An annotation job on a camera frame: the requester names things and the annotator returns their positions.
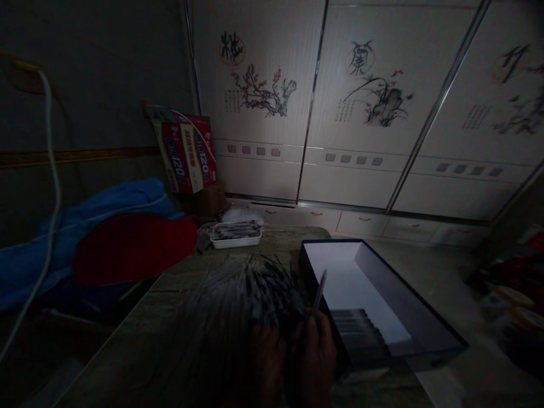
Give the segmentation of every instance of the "white plastic bag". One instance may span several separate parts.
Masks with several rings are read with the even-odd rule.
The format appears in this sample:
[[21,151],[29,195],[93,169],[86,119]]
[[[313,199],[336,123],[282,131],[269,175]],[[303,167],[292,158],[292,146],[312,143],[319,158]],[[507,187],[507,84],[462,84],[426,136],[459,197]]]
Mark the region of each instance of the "white plastic bag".
[[260,225],[265,224],[265,219],[257,211],[253,211],[243,207],[232,206],[223,215],[222,222],[233,223],[233,222],[244,222],[244,221],[253,221],[253,220],[257,221]]

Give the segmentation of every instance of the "hand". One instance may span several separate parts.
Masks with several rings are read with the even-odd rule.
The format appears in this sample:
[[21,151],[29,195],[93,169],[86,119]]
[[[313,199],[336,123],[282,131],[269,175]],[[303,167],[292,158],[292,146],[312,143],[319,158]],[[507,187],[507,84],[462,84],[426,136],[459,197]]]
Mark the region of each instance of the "hand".
[[233,401],[228,406],[276,407],[279,403],[279,384],[287,346],[278,328],[254,326],[250,330],[248,354],[236,387]]
[[295,398],[302,407],[330,406],[336,347],[329,319],[321,312],[308,317],[302,337],[305,344],[299,340],[295,346]]

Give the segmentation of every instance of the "electric cord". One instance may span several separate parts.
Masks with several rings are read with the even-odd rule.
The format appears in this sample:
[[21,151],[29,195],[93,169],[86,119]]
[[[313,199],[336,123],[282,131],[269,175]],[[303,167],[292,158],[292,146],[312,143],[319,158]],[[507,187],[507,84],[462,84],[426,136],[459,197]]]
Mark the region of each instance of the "electric cord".
[[55,226],[57,224],[57,217],[61,208],[61,183],[58,179],[57,167],[55,165],[55,157],[53,155],[53,140],[51,135],[51,116],[52,116],[52,105],[53,105],[53,95],[51,91],[51,86],[49,84],[49,80],[47,79],[47,76],[45,76],[44,72],[41,69],[26,63],[20,63],[18,65],[22,69],[37,72],[44,84],[45,132],[46,132],[46,138],[47,138],[47,152],[49,155],[49,164],[51,165],[51,170],[53,173],[53,181],[55,185],[55,209],[53,211],[53,215],[51,217],[51,224],[49,226],[49,235],[48,235],[48,241],[47,241],[47,255],[45,257],[44,268],[42,269],[40,276],[38,277],[36,283],[34,284],[34,288],[32,289],[30,295],[28,296],[27,301],[23,305],[23,308],[21,309],[17,317],[17,320],[15,321],[15,324],[13,328],[11,329],[10,335],[8,336],[6,344],[4,345],[2,349],[2,353],[0,354],[0,363],[6,356],[8,349],[13,343],[13,340],[15,339],[15,336],[17,335],[17,332],[19,331],[21,327],[21,324],[23,323],[24,317],[27,314],[30,305],[32,304],[32,301],[36,297],[38,291],[40,290],[41,285],[44,282],[45,277],[47,276],[49,265],[51,264],[51,259],[53,257]]

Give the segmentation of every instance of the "table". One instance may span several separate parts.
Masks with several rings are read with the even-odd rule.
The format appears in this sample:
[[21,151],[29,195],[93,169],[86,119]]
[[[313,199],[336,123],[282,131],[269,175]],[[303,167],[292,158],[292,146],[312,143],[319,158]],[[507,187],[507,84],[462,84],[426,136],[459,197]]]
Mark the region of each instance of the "table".
[[[215,270],[230,258],[249,254],[276,254],[284,265],[296,265],[302,240],[330,239],[323,228],[267,226],[258,246],[208,250],[191,254],[170,268],[155,282],[125,321],[112,334],[85,370],[57,402],[59,408],[131,406],[136,391],[146,383],[151,369],[146,362],[164,333],[166,324],[181,303],[181,293],[195,285],[206,270]],[[433,404],[417,377],[406,367],[392,369],[385,376],[354,385],[335,386],[333,406],[407,406],[428,408]]]

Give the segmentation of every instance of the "red hat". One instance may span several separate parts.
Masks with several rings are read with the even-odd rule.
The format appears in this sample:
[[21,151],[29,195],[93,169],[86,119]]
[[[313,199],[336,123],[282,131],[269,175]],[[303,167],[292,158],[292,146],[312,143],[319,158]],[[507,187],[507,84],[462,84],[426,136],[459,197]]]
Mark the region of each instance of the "red hat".
[[142,281],[166,271],[193,250],[197,227],[144,212],[119,214],[97,224],[81,240],[72,263],[86,286]]

